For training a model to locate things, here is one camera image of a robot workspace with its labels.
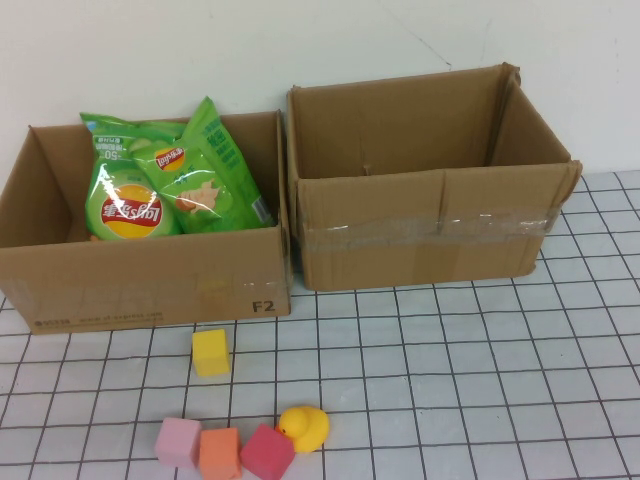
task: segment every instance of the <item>open cardboard box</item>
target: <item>open cardboard box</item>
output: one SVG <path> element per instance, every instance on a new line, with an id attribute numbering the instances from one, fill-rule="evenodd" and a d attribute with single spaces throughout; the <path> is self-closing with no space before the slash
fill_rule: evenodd
<path id="1" fill-rule="evenodd" d="M 31 128 L 0 198 L 0 289 L 33 333 L 209 322 L 290 312 L 279 112 L 223 116 L 275 227 L 89 242 L 94 163 L 83 125 Z"/>
<path id="2" fill-rule="evenodd" d="M 305 283 L 349 290 L 531 273 L 582 166 L 496 67 L 288 96 Z"/>

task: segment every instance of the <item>orange foam cube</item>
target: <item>orange foam cube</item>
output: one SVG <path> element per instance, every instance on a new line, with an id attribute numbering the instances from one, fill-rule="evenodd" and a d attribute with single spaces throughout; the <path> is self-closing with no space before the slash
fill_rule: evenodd
<path id="1" fill-rule="evenodd" d="M 242 477 L 240 435 L 237 428 L 205 430 L 200 436 L 200 473 L 204 480 Z"/>

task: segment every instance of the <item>foam cube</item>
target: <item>foam cube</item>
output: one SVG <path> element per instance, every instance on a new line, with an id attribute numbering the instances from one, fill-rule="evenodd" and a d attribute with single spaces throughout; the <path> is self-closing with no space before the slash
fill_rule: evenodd
<path id="1" fill-rule="evenodd" d="M 261 480 L 280 480 L 295 456 L 291 440 L 266 425 L 258 427 L 240 452 L 244 468 Z"/>
<path id="2" fill-rule="evenodd" d="M 200 377 L 231 371 L 227 335 L 224 330 L 209 330 L 193 334 L 193 364 Z"/>
<path id="3" fill-rule="evenodd" d="M 200 435 L 200 473 L 204 480 L 242 477 L 240 435 L 237 428 L 205 430 Z"/>
<path id="4" fill-rule="evenodd" d="M 165 418 L 156 440 L 156 457 L 168 467 L 198 468 L 200 422 L 184 418 Z"/>

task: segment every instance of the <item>pink foam cube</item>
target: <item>pink foam cube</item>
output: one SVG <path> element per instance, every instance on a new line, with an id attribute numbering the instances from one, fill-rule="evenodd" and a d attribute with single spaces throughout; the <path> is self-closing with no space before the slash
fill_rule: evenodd
<path id="1" fill-rule="evenodd" d="M 291 440 L 266 425 L 258 427 L 240 452 L 244 468 L 261 480 L 280 480 L 295 456 Z"/>
<path id="2" fill-rule="evenodd" d="M 196 420 L 165 418 L 156 440 L 156 457 L 168 467 L 198 468 L 200 431 Z"/>

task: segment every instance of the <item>potato chip bag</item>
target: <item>potato chip bag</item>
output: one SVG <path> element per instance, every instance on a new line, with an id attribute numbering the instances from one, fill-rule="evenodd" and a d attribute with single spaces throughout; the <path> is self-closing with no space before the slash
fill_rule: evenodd
<path id="1" fill-rule="evenodd" d="M 133 152 L 153 188 L 169 202 L 185 233 L 273 225 L 244 157 L 207 97 L 182 138 Z"/>
<path id="2" fill-rule="evenodd" d="M 87 227 L 99 240 L 144 238 L 182 233 L 172 209 L 151 187 L 131 153 L 152 142 L 170 144 L 185 125 L 129 123 L 115 117 L 81 113 L 93 136 L 95 165 L 85 204 Z"/>

